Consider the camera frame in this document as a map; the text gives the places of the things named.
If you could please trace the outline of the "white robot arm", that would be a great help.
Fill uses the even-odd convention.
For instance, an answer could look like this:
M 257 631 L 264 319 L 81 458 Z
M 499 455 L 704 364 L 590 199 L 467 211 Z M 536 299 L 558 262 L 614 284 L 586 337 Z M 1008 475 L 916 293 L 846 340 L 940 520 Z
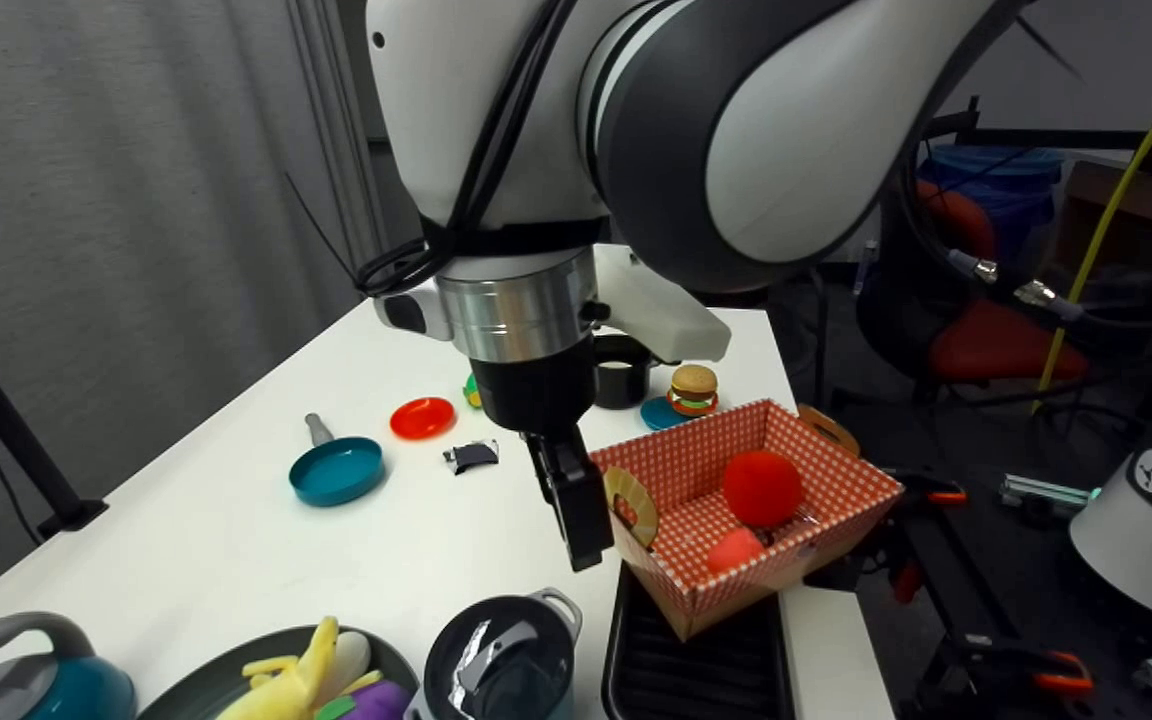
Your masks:
M 590 326 L 659 340 L 596 288 L 596 242 L 737 296 L 829 255 L 1026 0 L 369 0 L 371 89 L 418 235 L 369 296 L 435 288 L 482 413 L 518 430 L 568 558 L 610 542 Z

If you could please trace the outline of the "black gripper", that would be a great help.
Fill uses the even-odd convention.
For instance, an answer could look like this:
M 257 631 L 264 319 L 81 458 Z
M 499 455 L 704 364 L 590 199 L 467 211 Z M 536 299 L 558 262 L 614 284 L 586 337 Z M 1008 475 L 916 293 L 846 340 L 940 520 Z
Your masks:
M 570 572 L 590 567 L 610 542 L 602 481 L 575 427 L 590 408 L 590 358 L 590 345 L 575 340 L 543 358 L 471 364 L 482 413 L 499 427 L 532 430 L 532 469 L 555 512 Z

